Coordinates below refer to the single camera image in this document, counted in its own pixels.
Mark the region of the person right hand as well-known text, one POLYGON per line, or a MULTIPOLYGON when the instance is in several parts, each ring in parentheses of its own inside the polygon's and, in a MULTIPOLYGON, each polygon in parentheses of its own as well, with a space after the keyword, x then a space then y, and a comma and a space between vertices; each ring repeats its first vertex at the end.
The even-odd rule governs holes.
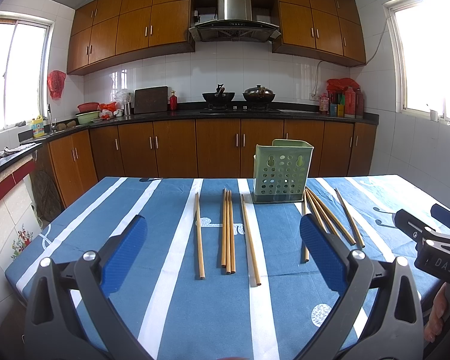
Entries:
POLYGON ((428 322, 424 327, 424 339, 427 342, 433 343, 441 334, 444 325, 443 316, 447 311, 447 307, 446 283, 444 283, 435 295, 428 322))

